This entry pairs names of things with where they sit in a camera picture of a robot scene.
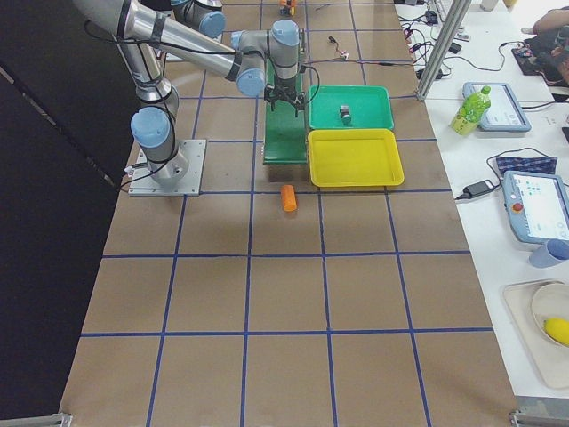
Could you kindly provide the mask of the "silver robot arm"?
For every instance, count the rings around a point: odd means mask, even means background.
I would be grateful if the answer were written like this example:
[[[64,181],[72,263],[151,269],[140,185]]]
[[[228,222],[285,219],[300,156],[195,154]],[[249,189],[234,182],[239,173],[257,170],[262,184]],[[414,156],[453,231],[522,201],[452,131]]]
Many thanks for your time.
[[[218,0],[171,1],[174,18],[210,38],[219,37],[226,27],[222,2]]]
[[[79,1],[76,8],[96,39],[118,48],[136,87],[131,129],[145,162],[129,184],[133,195],[195,195],[203,187],[204,141],[174,133],[183,89],[201,73],[267,103],[266,179],[307,179],[303,33],[288,15],[266,16],[260,1]]]

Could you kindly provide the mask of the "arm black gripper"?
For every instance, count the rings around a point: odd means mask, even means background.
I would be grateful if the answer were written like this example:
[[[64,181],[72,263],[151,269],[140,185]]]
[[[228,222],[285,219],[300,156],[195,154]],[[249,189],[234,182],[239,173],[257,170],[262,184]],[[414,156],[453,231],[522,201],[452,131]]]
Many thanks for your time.
[[[300,111],[307,107],[305,92],[303,91],[303,81],[301,77],[282,79],[274,77],[273,81],[267,83],[263,92],[263,100],[270,105],[272,111],[275,110],[278,102],[284,102],[294,109],[294,115],[298,116]]]

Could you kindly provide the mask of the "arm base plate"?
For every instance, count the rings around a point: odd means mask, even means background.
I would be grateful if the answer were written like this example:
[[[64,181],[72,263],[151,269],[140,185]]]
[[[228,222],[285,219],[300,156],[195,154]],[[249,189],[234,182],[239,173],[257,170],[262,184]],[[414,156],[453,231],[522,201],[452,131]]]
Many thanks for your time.
[[[131,197],[198,197],[203,176],[206,140],[177,140],[178,152],[166,166],[149,163],[139,149],[132,177],[128,180]]]

